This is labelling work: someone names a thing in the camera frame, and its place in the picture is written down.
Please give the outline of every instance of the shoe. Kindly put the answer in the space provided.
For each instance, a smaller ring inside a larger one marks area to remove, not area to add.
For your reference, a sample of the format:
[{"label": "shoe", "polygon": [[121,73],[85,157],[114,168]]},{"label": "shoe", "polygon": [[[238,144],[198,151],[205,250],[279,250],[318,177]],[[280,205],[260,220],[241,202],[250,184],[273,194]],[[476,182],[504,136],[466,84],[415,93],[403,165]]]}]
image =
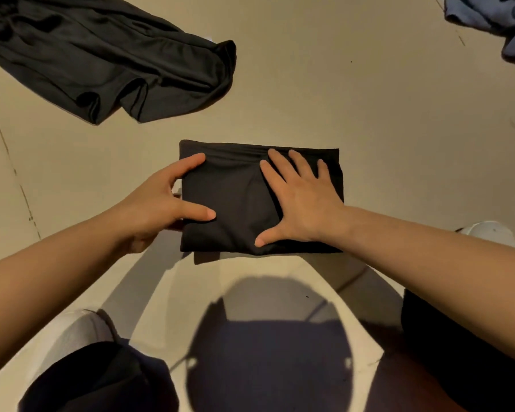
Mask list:
[{"label": "shoe", "polygon": [[27,374],[31,383],[70,353],[93,343],[115,340],[105,320],[89,310],[59,314],[44,327],[37,338],[34,358]]},{"label": "shoe", "polygon": [[460,234],[471,235],[483,240],[515,247],[515,237],[511,230],[497,221],[477,222],[458,230]]}]

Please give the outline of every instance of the folded black shirt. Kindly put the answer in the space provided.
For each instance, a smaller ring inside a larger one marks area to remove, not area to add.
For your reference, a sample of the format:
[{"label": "folded black shirt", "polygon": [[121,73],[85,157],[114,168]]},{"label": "folded black shirt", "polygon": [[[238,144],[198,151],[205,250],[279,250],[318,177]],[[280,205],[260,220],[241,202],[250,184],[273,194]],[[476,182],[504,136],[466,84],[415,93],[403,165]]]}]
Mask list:
[{"label": "folded black shirt", "polygon": [[[183,199],[212,208],[217,218],[210,222],[186,221],[181,251],[231,251],[254,255],[278,253],[335,253],[329,245],[317,242],[282,240],[254,246],[256,237],[282,219],[281,206],[261,173],[260,160],[269,162],[271,146],[233,143],[200,143],[182,140],[179,158],[206,153],[206,162],[187,173],[182,180]],[[288,158],[290,148],[275,147]],[[315,176],[317,161],[328,165],[330,179],[343,200],[343,173],[339,149],[299,149]]]}]

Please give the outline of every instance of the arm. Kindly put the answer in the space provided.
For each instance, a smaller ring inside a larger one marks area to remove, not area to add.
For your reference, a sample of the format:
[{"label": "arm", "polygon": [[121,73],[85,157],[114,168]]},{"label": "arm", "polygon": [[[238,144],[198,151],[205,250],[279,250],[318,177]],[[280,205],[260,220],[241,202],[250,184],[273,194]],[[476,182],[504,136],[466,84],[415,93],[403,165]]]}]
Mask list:
[{"label": "arm", "polygon": [[120,257],[144,251],[179,219],[215,217],[171,191],[176,179],[204,159],[201,153],[180,160],[103,214],[0,260],[0,368]]},{"label": "arm", "polygon": [[477,336],[515,358],[515,249],[479,238],[346,207],[328,168],[318,179],[291,151],[298,172],[280,153],[261,169],[284,218],[256,246],[280,239],[322,241],[347,251],[426,299]]}]

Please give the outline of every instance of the hand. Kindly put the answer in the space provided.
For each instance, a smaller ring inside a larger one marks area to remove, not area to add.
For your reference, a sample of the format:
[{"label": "hand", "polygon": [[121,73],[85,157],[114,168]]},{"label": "hand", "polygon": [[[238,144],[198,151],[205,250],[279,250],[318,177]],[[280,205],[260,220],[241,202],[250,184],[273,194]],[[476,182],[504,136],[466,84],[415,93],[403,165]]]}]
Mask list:
[{"label": "hand", "polygon": [[175,181],[205,159],[204,153],[198,153],[159,170],[104,213],[110,214],[120,227],[129,253],[144,251],[160,231],[176,229],[181,219],[210,221],[216,217],[208,207],[183,201],[172,193]]},{"label": "hand", "polygon": [[256,247],[284,239],[324,241],[326,233],[335,227],[338,215],[345,208],[330,181],[328,166],[322,159],[318,161],[316,178],[301,154],[290,150],[288,155],[294,161],[297,172],[274,149],[269,150],[269,157],[280,175],[266,160],[260,162],[261,171],[277,196],[284,216],[275,227],[258,235]]}]

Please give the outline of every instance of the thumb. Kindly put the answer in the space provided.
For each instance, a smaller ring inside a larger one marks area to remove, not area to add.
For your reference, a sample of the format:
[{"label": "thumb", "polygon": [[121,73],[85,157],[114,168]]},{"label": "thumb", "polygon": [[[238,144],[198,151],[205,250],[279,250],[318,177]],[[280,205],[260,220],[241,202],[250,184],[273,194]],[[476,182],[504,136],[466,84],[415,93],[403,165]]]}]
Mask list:
[{"label": "thumb", "polygon": [[179,200],[177,211],[178,219],[189,219],[194,221],[211,221],[216,217],[216,212],[208,207],[193,202]]},{"label": "thumb", "polygon": [[275,241],[287,238],[286,234],[282,231],[281,223],[275,225],[273,228],[266,229],[256,237],[254,243],[255,247],[263,247],[265,244],[274,243]]}]

